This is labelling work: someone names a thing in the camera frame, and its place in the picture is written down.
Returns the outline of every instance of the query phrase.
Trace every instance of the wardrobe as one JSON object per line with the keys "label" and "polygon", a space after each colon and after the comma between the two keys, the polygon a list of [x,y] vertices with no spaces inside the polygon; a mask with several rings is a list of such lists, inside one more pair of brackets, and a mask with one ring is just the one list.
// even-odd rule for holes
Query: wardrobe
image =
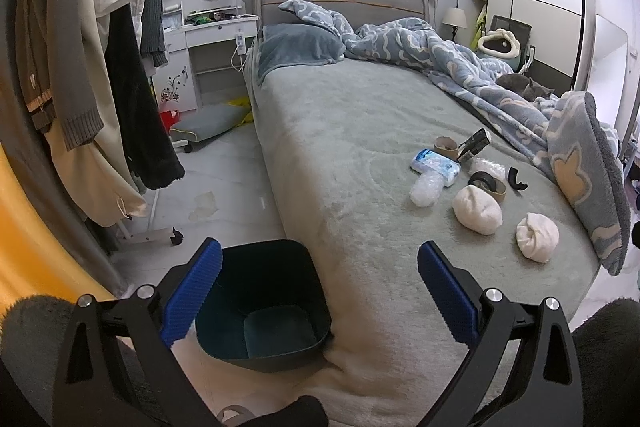
{"label": "wardrobe", "polygon": [[[596,0],[458,0],[469,20],[476,20],[484,5],[485,30],[492,28],[496,16],[530,26],[523,53],[528,55],[533,46],[527,74],[535,81],[555,89],[558,96],[584,89],[593,56]],[[469,45],[472,33],[461,30],[458,43]]]}

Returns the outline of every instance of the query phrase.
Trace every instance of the blue pillow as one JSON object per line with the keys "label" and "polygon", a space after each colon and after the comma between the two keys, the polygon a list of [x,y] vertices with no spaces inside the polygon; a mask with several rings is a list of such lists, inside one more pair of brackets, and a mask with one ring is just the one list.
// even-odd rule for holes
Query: blue pillow
{"label": "blue pillow", "polygon": [[262,28],[258,58],[258,85],[277,68],[324,66],[343,58],[342,39],[324,28],[309,24],[274,24]]}

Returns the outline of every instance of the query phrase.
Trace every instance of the power strip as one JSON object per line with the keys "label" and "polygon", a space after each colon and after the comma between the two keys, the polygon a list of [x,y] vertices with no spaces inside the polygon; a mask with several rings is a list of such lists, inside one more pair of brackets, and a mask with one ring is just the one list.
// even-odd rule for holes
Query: power strip
{"label": "power strip", "polygon": [[236,53],[246,55],[246,44],[244,43],[244,33],[240,30],[236,33]]}

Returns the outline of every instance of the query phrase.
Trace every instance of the bed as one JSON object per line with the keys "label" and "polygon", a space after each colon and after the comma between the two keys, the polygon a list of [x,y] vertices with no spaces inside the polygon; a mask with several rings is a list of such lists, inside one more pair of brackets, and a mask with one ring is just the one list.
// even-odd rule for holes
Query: bed
{"label": "bed", "polygon": [[[263,26],[297,22],[278,9],[284,1],[250,0],[248,11]],[[426,0],[309,1],[339,10],[354,28],[426,19],[428,10]],[[258,86],[250,53],[245,80],[284,229],[309,249],[333,319],[326,364],[292,394],[317,396],[332,425],[415,426],[462,362],[466,347],[454,343],[417,272],[426,240],[482,286],[521,302],[555,296],[574,315],[599,267],[590,238],[558,187],[500,137],[482,156],[519,169],[529,189],[509,191],[495,235],[456,220],[451,201],[464,173],[434,207],[410,201],[412,157],[439,136],[462,142],[482,127],[423,74],[345,59],[280,68]],[[558,225],[560,244],[548,264],[518,250],[514,230],[528,212]]]}

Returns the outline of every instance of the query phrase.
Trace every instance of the desk drawer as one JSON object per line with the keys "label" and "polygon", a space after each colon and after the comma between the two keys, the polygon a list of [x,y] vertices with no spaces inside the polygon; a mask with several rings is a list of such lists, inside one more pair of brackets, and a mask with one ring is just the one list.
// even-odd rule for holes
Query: desk drawer
{"label": "desk drawer", "polygon": [[242,31],[245,37],[255,37],[257,27],[255,21],[234,21],[223,24],[207,24],[202,28],[194,28],[186,32],[187,45],[190,48],[211,44],[212,42],[233,41],[236,34]]}
{"label": "desk drawer", "polygon": [[164,34],[164,47],[168,53],[187,49],[187,39],[184,30],[174,30]]}

